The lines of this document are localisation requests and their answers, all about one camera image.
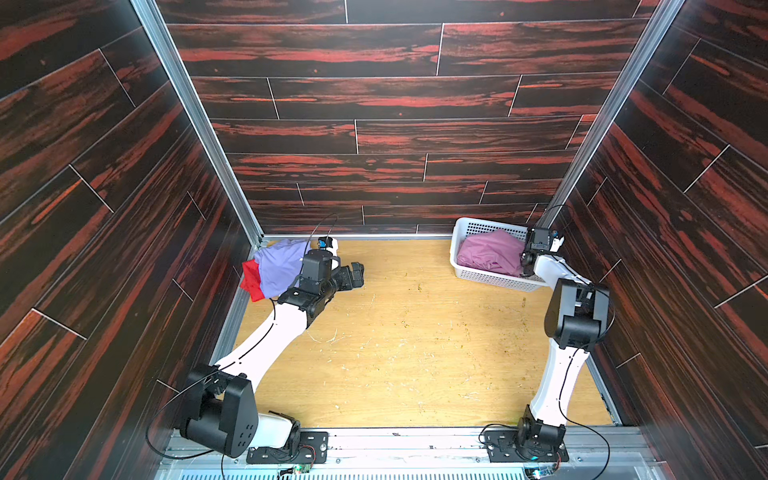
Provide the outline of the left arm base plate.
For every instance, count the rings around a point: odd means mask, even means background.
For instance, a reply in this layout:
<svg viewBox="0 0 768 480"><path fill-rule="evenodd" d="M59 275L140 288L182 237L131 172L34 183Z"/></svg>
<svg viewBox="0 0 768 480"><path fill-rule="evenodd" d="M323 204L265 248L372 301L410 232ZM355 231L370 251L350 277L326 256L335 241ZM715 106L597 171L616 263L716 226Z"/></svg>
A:
<svg viewBox="0 0 768 480"><path fill-rule="evenodd" d="M250 447L249 465L317 465L327 461L329 433L318 430L294 432L282 447Z"/></svg>

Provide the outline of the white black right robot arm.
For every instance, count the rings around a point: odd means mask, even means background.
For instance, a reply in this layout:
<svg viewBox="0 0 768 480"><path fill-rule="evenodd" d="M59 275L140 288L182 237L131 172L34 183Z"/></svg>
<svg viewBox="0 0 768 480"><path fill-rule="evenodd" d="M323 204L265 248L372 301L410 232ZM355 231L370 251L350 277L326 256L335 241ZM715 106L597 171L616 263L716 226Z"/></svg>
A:
<svg viewBox="0 0 768 480"><path fill-rule="evenodd" d="M539 277L552 289L544 317L546 367L515 439L516 449L531 459L551 460L561 449L578 374L610 326L609 290L567 264L557 253L563 242L554 230L531 228L521 254L523 274Z"/></svg>

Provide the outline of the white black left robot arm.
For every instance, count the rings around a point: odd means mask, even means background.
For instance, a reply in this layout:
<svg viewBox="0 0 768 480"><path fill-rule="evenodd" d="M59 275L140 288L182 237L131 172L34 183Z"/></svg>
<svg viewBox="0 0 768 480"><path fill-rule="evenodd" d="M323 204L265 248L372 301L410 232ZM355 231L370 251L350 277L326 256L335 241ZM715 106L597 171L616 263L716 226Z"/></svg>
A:
<svg viewBox="0 0 768 480"><path fill-rule="evenodd" d="M273 311L239 347L212 365L193 369L181 391L176 428L202 447L236 458L253 449L277 449L292 458L299 450L300 422L260 413L254 392L283 351L302 335L340 291L364 285L364 266L343 266L339 242L318 239L305 253L298 278L280 294Z"/></svg>

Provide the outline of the magenta t-shirt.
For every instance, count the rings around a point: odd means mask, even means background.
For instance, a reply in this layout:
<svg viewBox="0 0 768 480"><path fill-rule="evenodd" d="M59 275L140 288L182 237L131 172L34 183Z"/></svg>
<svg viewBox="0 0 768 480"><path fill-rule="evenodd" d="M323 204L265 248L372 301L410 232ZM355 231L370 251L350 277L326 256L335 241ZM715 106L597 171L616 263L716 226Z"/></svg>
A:
<svg viewBox="0 0 768 480"><path fill-rule="evenodd" d="M524 248L523 240L500 229L469 235L459 247L456 263L491 273L519 276L523 271L521 256Z"/></svg>

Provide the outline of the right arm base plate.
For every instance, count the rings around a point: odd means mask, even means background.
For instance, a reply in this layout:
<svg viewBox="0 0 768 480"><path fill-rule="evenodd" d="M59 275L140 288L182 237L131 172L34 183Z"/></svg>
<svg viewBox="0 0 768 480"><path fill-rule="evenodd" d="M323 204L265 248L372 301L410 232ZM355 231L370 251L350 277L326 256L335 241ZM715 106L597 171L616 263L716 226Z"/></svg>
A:
<svg viewBox="0 0 768 480"><path fill-rule="evenodd" d="M569 453L564 445L564 429L545 426L537 432L516 427L496 425L479 434L491 463L557 463L567 462Z"/></svg>

